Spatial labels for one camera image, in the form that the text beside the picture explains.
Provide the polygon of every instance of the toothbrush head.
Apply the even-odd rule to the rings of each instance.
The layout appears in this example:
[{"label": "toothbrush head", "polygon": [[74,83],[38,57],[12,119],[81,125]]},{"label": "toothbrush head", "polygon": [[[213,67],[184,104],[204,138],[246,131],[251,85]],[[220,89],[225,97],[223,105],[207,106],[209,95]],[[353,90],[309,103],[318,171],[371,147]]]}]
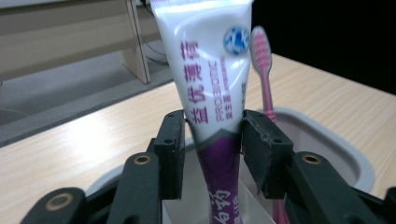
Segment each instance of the toothbrush head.
[{"label": "toothbrush head", "polygon": [[260,75],[269,75],[272,66],[271,54],[267,34],[261,26],[255,26],[251,32],[250,55],[253,67]]}]

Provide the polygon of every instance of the gray floor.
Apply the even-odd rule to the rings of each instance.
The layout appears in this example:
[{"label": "gray floor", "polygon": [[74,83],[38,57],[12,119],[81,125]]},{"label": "gray floor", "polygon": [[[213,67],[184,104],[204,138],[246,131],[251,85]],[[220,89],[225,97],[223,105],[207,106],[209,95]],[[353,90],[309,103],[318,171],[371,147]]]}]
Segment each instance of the gray floor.
[{"label": "gray floor", "polygon": [[145,46],[151,82],[122,65],[118,52],[4,81],[0,147],[173,81],[161,41]]}]

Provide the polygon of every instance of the toothpaste tube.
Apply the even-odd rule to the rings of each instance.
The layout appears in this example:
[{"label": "toothpaste tube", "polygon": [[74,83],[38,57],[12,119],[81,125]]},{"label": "toothpaste tube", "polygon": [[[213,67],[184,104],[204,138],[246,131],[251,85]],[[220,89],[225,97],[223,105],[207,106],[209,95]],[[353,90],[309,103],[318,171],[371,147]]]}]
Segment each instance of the toothpaste tube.
[{"label": "toothpaste tube", "polygon": [[253,0],[151,0],[204,173],[210,223],[241,224],[238,173]]}]

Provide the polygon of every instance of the blue logo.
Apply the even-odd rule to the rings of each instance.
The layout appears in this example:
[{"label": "blue logo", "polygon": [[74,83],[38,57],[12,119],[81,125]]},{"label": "blue logo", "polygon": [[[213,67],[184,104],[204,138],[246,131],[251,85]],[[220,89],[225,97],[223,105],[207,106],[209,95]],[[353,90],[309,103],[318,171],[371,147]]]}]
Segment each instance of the blue logo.
[{"label": "blue logo", "polygon": [[240,55],[248,51],[250,33],[244,27],[234,27],[224,36],[224,48],[233,55]]}]

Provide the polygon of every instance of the dark wall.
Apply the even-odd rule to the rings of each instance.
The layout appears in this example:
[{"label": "dark wall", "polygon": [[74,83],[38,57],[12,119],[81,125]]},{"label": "dark wall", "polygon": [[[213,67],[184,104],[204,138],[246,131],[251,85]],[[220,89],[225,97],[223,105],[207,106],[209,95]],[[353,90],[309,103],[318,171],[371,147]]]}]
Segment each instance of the dark wall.
[{"label": "dark wall", "polygon": [[255,0],[272,52],[396,94],[396,12],[391,1]]}]

